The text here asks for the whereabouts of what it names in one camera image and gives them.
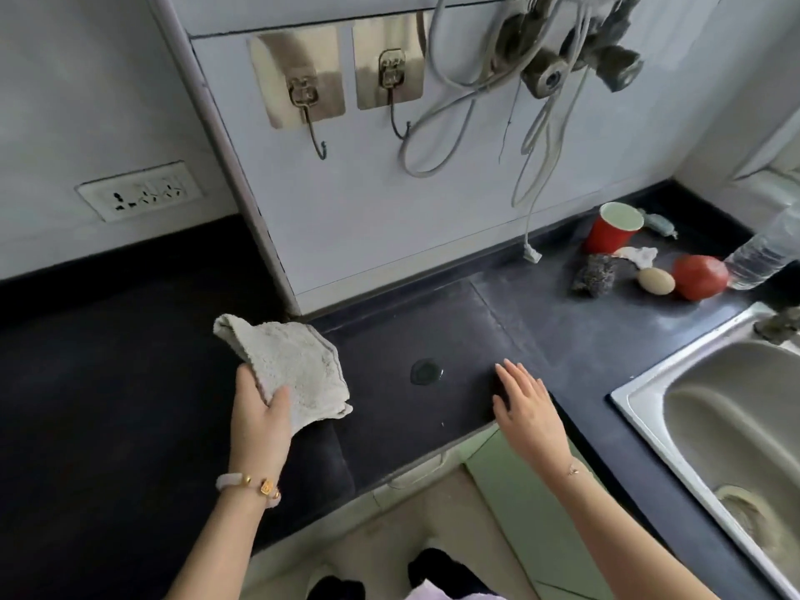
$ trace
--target electrical outlet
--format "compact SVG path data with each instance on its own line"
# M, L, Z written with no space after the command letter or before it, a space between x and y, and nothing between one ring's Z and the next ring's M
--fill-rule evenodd
M182 161L93 180L76 189L107 222L123 221L203 197Z

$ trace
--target tomato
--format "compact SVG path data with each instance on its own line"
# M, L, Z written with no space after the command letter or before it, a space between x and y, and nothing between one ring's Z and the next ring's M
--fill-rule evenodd
M688 254L672 267L675 291L690 301L714 297L728 286L730 274L725 263L704 254Z

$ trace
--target dish rag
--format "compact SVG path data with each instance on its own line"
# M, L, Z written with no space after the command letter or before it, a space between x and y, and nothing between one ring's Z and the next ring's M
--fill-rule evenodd
M267 405L278 387L291 387L292 435L309 423L341 419L353 411L336 347L312 326L253 326L226 313L214 321L214 334L253 368Z

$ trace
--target hand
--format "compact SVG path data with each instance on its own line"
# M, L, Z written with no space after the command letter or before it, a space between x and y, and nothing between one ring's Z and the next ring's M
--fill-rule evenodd
M230 418L228 471L277 484L292 440L289 388L277 388L267 406L247 364L236 370L234 412Z
M534 379L522 364L495 364L511 410L493 396L495 418L512 449L534 468L545 484L565 476L574 462L564 424L555 411L542 379Z

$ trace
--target black pants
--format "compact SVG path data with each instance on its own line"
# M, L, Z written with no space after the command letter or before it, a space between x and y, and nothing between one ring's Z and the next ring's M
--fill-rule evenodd
M408 564L408 581L412 588L430 581L445 594L460 600L470 594L492 594L475 573L464 564L456 562L441 550L423 550ZM360 581L343 581L337 577L325 577L308 596L308 600L365 600L364 584Z

